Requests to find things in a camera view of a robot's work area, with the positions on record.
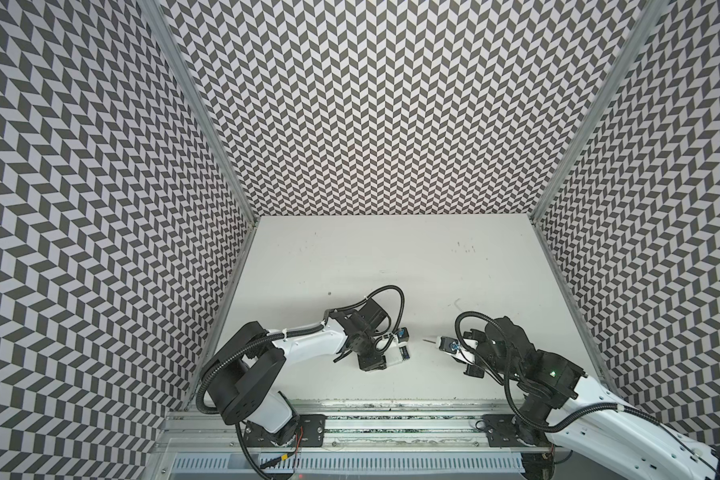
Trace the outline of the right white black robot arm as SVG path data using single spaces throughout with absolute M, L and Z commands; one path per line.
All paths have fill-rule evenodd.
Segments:
M 521 442 L 580 454 L 625 479 L 720 479 L 720 446 L 681 434 L 560 354 L 538 349 L 507 317 L 454 321 L 456 358 L 503 389 Z

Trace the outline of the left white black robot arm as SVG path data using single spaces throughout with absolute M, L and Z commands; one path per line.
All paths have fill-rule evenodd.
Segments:
M 329 309 L 321 321 L 295 329 L 266 329 L 248 322 L 202 367 L 195 407 L 220 416 L 227 425 L 257 428 L 273 445 L 288 445 L 302 421 L 285 395 L 274 390 L 280 374 L 312 358 L 339 361 L 352 354 L 364 371 L 384 369 L 384 354 L 377 348 L 384 323 L 394 325 L 372 299 Z

